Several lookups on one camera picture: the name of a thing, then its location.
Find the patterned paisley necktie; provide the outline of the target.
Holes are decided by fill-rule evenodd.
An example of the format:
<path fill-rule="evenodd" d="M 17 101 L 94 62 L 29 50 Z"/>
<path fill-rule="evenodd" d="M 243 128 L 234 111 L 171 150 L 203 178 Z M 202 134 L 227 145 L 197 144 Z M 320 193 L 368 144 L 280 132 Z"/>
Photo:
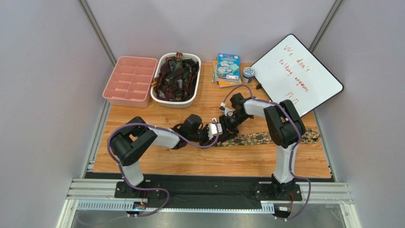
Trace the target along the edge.
<path fill-rule="evenodd" d="M 321 135 L 314 129 L 308 129 L 301 137 L 301 143 L 315 144 L 320 142 Z M 250 133 L 238 135 L 233 139 L 225 142 L 218 142 L 216 147 L 228 147 L 239 145 L 258 145 L 258 144 L 274 144 L 268 132 L 263 133 Z"/>

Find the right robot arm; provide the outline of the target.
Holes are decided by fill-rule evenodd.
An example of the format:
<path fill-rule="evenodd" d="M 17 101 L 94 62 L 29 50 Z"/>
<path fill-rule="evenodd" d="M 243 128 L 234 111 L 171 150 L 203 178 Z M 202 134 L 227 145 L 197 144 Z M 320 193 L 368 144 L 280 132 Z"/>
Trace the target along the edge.
<path fill-rule="evenodd" d="M 221 105 L 221 141 L 234 138 L 238 126 L 255 116 L 266 120 L 270 139 L 276 144 L 276 167 L 271 177 L 272 194 L 281 198 L 288 195 L 295 185 L 295 153 L 306 129 L 293 102 L 289 99 L 276 103 L 256 97 L 244 98 L 240 93 L 230 98 L 232 109 Z"/>

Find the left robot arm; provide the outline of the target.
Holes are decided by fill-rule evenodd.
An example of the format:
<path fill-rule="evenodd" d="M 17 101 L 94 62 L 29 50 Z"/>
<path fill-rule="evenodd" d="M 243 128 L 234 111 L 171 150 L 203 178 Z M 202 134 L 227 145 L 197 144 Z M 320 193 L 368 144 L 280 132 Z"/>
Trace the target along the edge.
<path fill-rule="evenodd" d="M 213 119 L 212 123 L 203 125 L 201 118 L 195 114 L 172 128 L 148 124 L 137 116 L 110 134 L 107 140 L 107 151 L 117 163 L 125 184 L 132 192 L 160 192 L 159 187 L 142 186 L 144 176 L 139 160 L 150 146 L 181 149 L 190 144 L 205 149 L 214 146 L 221 134 L 222 127 L 216 119 Z"/>

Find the pile of dark ties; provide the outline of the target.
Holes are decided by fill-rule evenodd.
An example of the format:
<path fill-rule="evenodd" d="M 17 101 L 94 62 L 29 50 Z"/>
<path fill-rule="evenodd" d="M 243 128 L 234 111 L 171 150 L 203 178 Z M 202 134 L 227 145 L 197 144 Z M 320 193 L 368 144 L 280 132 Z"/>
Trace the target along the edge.
<path fill-rule="evenodd" d="M 193 59 L 166 57 L 158 77 L 152 82 L 157 99 L 168 102 L 190 100 L 196 89 L 199 70 L 199 62 Z"/>

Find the blue packaged book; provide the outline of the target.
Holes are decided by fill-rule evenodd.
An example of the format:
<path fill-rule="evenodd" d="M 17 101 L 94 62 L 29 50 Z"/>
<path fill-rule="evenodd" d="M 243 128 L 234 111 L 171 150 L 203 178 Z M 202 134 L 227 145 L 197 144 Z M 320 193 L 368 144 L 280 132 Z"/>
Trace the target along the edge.
<path fill-rule="evenodd" d="M 214 68 L 217 81 L 236 82 L 240 80 L 240 56 L 219 53 Z"/>

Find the white perforated basket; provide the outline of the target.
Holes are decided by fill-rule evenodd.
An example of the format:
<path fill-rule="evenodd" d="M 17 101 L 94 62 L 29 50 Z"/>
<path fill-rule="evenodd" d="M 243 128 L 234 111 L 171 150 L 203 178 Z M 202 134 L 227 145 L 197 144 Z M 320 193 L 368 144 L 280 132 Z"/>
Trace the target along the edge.
<path fill-rule="evenodd" d="M 163 55 L 151 82 L 151 98 L 164 107 L 189 107 L 197 95 L 201 64 L 200 58 L 190 53 Z"/>

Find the white dry-erase board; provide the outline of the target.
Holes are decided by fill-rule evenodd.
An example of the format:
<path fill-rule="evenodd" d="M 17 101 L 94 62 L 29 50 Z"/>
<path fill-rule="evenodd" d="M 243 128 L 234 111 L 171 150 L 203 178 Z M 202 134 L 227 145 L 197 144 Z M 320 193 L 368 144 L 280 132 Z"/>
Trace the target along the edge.
<path fill-rule="evenodd" d="M 344 89 L 343 84 L 293 34 L 253 63 L 255 78 L 270 100 L 289 99 L 305 116 Z"/>

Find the pink divided tray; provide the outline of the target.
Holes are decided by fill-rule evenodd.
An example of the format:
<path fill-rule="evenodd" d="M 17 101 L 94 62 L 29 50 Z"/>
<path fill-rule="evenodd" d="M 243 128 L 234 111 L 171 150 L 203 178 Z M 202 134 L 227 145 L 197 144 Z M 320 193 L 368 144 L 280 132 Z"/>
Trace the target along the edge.
<path fill-rule="evenodd" d="M 111 105 L 148 107 L 157 64 L 155 58 L 120 57 L 103 91 L 103 98 Z"/>

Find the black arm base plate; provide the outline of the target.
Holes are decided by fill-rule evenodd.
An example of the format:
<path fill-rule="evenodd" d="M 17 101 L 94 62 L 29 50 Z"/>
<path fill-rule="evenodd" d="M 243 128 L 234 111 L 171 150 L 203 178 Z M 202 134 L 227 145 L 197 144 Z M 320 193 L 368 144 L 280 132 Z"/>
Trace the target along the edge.
<path fill-rule="evenodd" d="M 169 197 L 166 209 L 260 209 L 262 201 L 304 202 L 304 185 L 298 179 L 293 196 L 277 198 L 271 191 L 271 177 L 226 177 L 146 174 L 143 187 L 161 188 L 157 191 L 135 191 L 121 180 L 118 173 L 90 173 L 88 179 L 115 180 L 113 199 L 147 199 L 150 207 L 160 206 Z"/>

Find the aluminium rail frame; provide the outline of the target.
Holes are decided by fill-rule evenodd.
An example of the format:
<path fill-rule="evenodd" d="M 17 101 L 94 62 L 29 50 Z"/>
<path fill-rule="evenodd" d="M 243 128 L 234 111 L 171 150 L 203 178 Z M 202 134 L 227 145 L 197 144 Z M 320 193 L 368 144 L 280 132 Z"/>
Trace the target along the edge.
<path fill-rule="evenodd" d="M 298 180 L 275 197 L 269 177 L 147 174 L 133 190 L 117 173 L 73 179 L 57 227 L 361 226 L 346 183 Z"/>

